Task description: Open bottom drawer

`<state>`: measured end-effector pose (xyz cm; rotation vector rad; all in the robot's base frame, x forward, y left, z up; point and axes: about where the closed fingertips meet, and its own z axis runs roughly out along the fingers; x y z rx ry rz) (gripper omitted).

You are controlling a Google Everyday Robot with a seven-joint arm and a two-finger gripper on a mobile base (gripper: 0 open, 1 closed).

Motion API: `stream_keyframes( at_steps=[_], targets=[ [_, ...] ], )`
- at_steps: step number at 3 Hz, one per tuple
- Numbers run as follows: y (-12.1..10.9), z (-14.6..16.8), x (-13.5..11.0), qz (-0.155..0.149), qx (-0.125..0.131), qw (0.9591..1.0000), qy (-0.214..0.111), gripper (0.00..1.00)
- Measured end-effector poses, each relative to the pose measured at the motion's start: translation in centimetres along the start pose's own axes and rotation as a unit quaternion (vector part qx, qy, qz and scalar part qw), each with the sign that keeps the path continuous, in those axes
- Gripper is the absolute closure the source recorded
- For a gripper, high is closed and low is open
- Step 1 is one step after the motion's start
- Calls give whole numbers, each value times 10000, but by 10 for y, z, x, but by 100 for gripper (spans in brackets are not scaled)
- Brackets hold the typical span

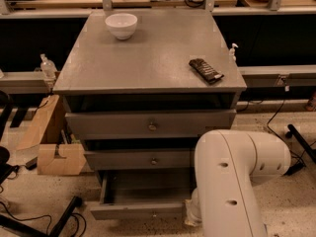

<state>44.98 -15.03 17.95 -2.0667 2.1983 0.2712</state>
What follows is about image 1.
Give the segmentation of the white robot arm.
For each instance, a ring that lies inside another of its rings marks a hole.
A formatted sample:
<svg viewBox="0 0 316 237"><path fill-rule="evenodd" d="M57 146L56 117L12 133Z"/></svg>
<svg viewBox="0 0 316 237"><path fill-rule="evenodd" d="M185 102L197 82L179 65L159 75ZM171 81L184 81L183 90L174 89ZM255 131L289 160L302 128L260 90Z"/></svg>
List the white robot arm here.
<svg viewBox="0 0 316 237"><path fill-rule="evenodd" d="M291 156L276 136L213 130L195 149L197 187L187 201L187 222L204 237L268 237L253 187L283 175Z"/></svg>

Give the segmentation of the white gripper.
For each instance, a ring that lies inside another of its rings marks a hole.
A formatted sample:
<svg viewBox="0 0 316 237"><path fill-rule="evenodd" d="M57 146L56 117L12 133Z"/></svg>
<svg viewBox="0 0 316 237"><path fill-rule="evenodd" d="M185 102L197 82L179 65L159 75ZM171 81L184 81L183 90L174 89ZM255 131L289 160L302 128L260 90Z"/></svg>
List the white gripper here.
<svg viewBox="0 0 316 237"><path fill-rule="evenodd" d="M185 200L186 206L186 218L185 223L189 226L198 227L201 226L201 214L198 199L198 190L194 189L191 198Z"/></svg>

